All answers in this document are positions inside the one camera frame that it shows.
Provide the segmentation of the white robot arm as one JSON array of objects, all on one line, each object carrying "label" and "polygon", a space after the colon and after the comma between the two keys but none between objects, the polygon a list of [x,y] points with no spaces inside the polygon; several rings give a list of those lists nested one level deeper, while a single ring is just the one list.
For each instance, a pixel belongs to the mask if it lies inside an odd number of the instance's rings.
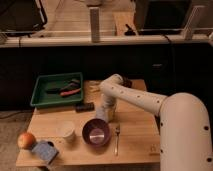
[{"label": "white robot arm", "polygon": [[208,110],[190,93],[170,96],[127,88],[119,74],[100,83],[102,104],[124,100],[160,118],[160,171],[213,171]]}]

